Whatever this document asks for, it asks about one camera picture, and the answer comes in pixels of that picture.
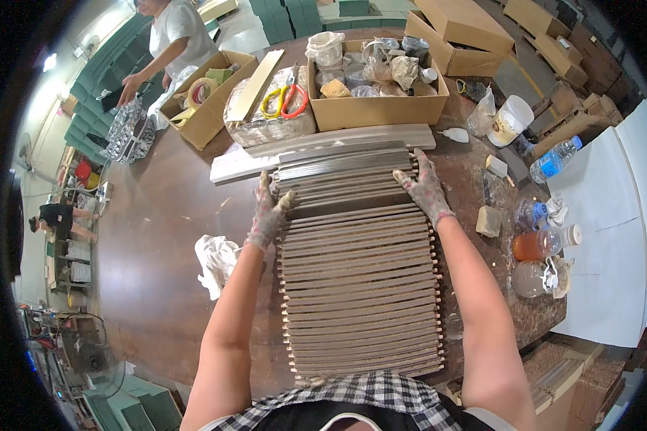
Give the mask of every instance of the gloved hand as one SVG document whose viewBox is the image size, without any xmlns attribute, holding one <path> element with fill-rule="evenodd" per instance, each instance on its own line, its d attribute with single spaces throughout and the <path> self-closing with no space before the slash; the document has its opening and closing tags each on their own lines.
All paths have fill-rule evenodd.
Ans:
<svg viewBox="0 0 647 431">
<path fill-rule="evenodd" d="M 273 196 L 268 187 L 268 173 L 264 170 L 261 172 L 261 182 L 256 189 L 256 194 L 257 213 L 254 215 L 254 224 L 244 244 L 254 244 L 266 252 L 268 245 L 273 242 L 281 224 L 285 221 L 285 214 L 293 204 L 294 192 L 290 190 L 280 198 L 278 205 L 274 206 Z"/>
<path fill-rule="evenodd" d="M 419 181 L 413 181 L 405 172 L 398 169 L 393 170 L 393 178 L 410 194 L 436 229 L 439 220 L 447 216 L 455 217 L 455 212 L 451 211 L 449 204 L 446 203 L 446 195 L 434 171 L 433 163 L 426 158 L 424 151 L 418 148 L 414 149 L 414 156 L 419 161 Z"/>
</svg>

